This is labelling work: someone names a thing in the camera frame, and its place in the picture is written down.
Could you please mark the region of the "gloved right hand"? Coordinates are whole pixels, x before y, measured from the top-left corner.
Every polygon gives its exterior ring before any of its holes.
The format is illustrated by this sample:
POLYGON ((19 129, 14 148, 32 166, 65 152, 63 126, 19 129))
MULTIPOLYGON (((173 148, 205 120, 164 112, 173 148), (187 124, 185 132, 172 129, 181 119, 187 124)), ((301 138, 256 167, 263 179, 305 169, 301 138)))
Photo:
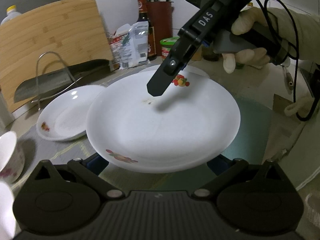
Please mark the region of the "gloved right hand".
POLYGON ((319 16, 299 14, 292 10, 269 8, 268 16, 273 29, 268 28, 267 20, 260 8, 244 10, 231 26, 234 35, 243 35, 253 42, 254 49, 244 49, 232 53, 228 49, 223 54, 223 68, 234 72, 236 64, 246 64, 255 68, 274 61, 279 63, 280 54, 296 56, 299 50, 301 60, 319 64, 319 16))

